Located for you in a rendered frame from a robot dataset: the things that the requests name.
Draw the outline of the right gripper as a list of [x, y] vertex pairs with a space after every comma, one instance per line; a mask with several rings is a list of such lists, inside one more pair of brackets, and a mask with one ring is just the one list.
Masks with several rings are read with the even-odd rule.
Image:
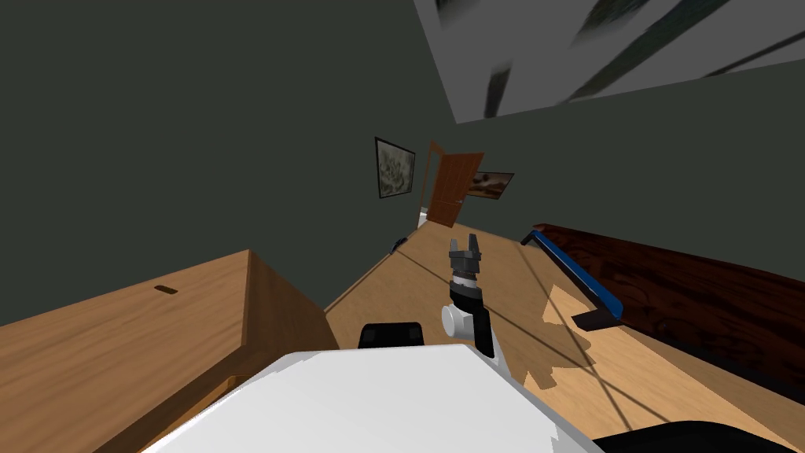
[[481, 253], [479, 242], [475, 234], [468, 236], [468, 250], [459, 250], [458, 240], [450, 239], [450, 267], [455, 272], [477, 274], [480, 271]]

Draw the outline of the brown wooden door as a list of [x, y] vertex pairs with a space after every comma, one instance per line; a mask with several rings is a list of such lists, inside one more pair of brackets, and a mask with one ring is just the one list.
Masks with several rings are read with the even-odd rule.
[[435, 142], [431, 142], [429, 151], [438, 155], [439, 166], [426, 219], [431, 223], [453, 227], [484, 154], [445, 154]]

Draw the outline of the blue bar with black end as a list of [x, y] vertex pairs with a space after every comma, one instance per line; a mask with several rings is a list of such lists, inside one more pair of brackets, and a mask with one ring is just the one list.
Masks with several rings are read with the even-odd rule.
[[624, 306], [621, 301], [535, 227], [520, 241], [520, 244], [526, 246], [531, 242], [534, 242], [594, 304], [592, 311], [572, 316], [577, 327], [590, 332], [622, 325]]

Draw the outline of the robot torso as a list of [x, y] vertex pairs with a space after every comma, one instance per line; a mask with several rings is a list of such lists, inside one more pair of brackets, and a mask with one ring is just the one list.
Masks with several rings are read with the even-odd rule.
[[143, 453], [604, 453], [468, 344], [285, 355]]

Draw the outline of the dark brown wooden furniture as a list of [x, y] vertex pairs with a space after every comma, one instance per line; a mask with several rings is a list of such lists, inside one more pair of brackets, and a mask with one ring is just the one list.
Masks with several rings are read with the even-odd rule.
[[622, 326], [805, 405], [805, 282], [549, 224], [619, 301]]

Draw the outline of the light wooden cabinet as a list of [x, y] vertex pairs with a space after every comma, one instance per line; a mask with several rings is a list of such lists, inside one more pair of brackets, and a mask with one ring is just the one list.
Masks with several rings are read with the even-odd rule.
[[245, 250], [0, 327], [0, 453], [138, 453], [292, 352], [325, 313]]

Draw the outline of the brown landscape wall picture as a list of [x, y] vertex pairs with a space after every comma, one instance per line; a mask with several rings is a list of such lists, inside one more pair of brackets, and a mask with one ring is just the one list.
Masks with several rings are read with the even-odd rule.
[[468, 196], [498, 200], [513, 179], [513, 173], [478, 171], [469, 187]]

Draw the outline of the grey framed wall picture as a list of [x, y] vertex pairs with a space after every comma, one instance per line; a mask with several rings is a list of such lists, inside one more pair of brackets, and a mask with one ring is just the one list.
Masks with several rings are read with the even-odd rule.
[[414, 185], [416, 154], [375, 137], [377, 185], [380, 199], [410, 193]]

